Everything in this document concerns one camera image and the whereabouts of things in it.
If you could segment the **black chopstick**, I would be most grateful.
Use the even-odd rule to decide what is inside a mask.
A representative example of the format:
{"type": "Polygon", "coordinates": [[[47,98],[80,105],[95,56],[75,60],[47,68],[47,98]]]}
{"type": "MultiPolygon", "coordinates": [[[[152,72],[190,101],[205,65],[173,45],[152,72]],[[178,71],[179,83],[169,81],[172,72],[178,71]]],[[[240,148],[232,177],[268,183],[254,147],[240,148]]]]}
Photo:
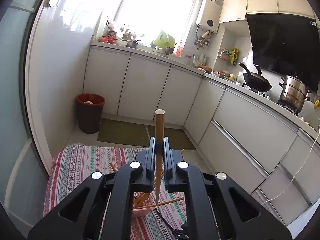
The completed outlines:
{"type": "Polygon", "coordinates": [[[177,232],[176,229],[174,229],[161,215],[161,213],[155,208],[154,211],[157,213],[157,215],[160,217],[160,219],[163,221],[163,223],[169,228],[169,230],[173,232],[177,232]]]}

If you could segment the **pink lattice utensil basket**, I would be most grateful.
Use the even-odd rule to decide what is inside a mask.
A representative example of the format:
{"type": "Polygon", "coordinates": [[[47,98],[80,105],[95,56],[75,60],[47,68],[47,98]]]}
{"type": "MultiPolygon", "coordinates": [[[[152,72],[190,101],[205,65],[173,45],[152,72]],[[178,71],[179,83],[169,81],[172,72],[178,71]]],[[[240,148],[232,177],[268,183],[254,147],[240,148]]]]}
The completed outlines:
{"type": "MultiPolygon", "coordinates": [[[[142,192],[136,192],[134,197],[138,197],[142,192]]],[[[146,199],[146,201],[142,204],[142,206],[147,206],[151,204],[150,197],[146,199]]],[[[139,209],[139,210],[132,210],[132,218],[143,217],[146,216],[151,209],[139,209]]]]}

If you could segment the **olive floor mat right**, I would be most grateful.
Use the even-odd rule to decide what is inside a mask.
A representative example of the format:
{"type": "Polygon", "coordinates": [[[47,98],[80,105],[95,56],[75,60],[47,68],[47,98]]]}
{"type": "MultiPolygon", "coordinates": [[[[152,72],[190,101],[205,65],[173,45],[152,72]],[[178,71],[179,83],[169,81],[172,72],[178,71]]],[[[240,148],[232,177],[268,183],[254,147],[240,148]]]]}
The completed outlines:
{"type": "MultiPolygon", "coordinates": [[[[145,125],[145,130],[147,133],[146,145],[149,146],[150,138],[155,137],[155,126],[145,125]]],[[[185,149],[186,151],[196,150],[193,143],[190,141],[190,139],[187,137],[187,135],[182,129],[165,128],[164,136],[168,137],[169,146],[173,150],[183,150],[183,149],[185,149]]]]}

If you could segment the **olive floor mat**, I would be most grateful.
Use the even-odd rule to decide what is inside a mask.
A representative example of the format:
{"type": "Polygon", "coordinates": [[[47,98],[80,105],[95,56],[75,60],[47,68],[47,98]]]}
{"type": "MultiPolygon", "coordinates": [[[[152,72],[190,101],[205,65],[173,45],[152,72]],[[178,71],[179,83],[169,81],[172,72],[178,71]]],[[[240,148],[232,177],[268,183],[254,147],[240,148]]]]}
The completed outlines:
{"type": "MultiPolygon", "coordinates": [[[[145,125],[145,130],[147,133],[146,145],[149,146],[150,138],[155,137],[155,126],[145,125]]],[[[187,135],[182,129],[165,128],[164,136],[168,137],[169,146],[173,150],[183,150],[183,149],[185,149],[186,151],[196,150],[193,143],[190,141],[190,139],[187,137],[187,135]]]]}
{"type": "Polygon", "coordinates": [[[150,143],[145,125],[110,119],[102,119],[97,140],[142,147],[150,143]]]}

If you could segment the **olive floor mat left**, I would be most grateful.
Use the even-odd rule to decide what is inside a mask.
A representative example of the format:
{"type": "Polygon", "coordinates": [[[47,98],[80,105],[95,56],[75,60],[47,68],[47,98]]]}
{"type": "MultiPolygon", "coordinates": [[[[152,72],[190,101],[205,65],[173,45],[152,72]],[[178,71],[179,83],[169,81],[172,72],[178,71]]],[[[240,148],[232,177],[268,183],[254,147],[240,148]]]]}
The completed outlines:
{"type": "Polygon", "coordinates": [[[110,119],[102,119],[97,140],[142,147],[150,143],[145,125],[110,119]]]}

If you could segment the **red rimmed trash bin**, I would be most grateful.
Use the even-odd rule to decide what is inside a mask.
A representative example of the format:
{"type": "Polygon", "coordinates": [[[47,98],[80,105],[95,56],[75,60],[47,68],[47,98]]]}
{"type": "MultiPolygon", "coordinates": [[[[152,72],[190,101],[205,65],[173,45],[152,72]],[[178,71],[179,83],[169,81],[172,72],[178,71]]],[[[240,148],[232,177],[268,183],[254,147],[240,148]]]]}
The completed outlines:
{"type": "Polygon", "coordinates": [[[105,99],[97,94],[80,94],[76,97],[79,128],[86,134],[99,131],[105,99]]]}

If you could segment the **white kettle jug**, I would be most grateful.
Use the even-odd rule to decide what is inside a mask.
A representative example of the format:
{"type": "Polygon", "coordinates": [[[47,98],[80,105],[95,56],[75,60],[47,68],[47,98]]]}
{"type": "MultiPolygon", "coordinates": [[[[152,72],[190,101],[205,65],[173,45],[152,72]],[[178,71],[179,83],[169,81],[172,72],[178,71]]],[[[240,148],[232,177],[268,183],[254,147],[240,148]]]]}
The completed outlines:
{"type": "Polygon", "coordinates": [[[203,53],[199,56],[199,63],[205,65],[207,60],[207,54],[203,53]]]}

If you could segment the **black wok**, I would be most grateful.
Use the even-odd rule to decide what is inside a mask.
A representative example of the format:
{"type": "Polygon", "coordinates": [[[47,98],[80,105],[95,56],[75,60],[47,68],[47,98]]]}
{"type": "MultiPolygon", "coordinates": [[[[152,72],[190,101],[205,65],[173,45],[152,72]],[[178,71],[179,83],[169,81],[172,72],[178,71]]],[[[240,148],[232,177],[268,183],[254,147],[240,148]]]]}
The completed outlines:
{"type": "Polygon", "coordinates": [[[269,83],[269,81],[262,76],[262,71],[260,67],[257,64],[254,64],[255,68],[257,69],[257,73],[251,72],[247,66],[240,62],[239,65],[245,70],[243,73],[243,77],[245,80],[245,83],[254,90],[260,91],[260,92],[268,92],[271,90],[272,86],[269,83]]]}

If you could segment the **yellow green snack bags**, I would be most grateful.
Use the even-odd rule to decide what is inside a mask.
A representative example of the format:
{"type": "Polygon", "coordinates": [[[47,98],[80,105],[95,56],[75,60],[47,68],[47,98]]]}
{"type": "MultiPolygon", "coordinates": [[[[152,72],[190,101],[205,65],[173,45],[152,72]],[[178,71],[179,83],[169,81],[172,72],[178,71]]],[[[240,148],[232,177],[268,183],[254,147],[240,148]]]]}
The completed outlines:
{"type": "Polygon", "coordinates": [[[235,66],[238,60],[239,56],[239,49],[233,48],[233,49],[227,49],[227,48],[221,48],[219,52],[219,58],[227,61],[228,64],[235,66]]]}

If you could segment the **red bowl on counter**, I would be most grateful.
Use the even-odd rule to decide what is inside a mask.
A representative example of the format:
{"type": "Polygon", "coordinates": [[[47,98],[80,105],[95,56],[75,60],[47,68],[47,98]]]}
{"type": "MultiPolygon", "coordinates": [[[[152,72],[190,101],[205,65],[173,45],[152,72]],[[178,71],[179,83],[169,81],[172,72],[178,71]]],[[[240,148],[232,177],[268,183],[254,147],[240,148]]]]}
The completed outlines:
{"type": "Polygon", "coordinates": [[[115,42],[115,38],[113,36],[103,36],[100,38],[100,42],[104,42],[104,43],[110,43],[110,44],[114,44],[115,42]]]}

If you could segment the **steel steamer pot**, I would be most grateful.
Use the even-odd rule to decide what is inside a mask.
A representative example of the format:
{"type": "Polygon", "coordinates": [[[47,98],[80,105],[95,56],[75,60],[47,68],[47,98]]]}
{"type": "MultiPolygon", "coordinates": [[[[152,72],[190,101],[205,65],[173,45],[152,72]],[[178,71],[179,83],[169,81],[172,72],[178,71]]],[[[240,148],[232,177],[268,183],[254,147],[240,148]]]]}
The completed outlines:
{"type": "Polygon", "coordinates": [[[284,108],[290,109],[294,115],[302,110],[304,102],[310,101],[308,96],[312,90],[297,77],[282,76],[282,83],[279,85],[282,88],[277,104],[284,108]]]}

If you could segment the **white water heater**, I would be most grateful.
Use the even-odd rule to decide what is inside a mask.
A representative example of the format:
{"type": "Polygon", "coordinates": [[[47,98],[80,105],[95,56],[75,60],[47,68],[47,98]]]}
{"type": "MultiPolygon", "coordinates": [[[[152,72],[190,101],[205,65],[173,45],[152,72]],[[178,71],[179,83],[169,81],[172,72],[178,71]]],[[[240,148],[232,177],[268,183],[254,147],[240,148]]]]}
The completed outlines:
{"type": "Polygon", "coordinates": [[[203,0],[195,24],[216,34],[220,14],[221,7],[215,0],[203,0]]]}

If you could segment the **black range hood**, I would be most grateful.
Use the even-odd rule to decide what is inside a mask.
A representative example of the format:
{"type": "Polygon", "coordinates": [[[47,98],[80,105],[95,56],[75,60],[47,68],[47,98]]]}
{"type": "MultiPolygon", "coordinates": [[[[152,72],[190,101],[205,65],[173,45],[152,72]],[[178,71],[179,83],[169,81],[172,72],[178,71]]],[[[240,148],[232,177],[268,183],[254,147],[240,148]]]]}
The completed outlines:
{"type": "Polygon", "coordinates": [[[313,92],[319,85],[319,32],[316,21],[289,14],[247,16],[253,63],[304,82],[313,92]]]}

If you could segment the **white upper cabinets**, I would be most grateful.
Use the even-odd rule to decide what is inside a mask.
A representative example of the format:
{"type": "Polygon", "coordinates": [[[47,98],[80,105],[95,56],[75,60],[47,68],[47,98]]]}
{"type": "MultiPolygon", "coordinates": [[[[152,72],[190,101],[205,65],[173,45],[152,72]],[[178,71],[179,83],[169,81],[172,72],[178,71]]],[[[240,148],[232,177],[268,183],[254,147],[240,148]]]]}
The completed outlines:
{"type": "Polygon", "coordinates": [[[220,23],[241,21],[250,14],[289,14],[315,19],[307,0],[224,0],[220,23]]]}

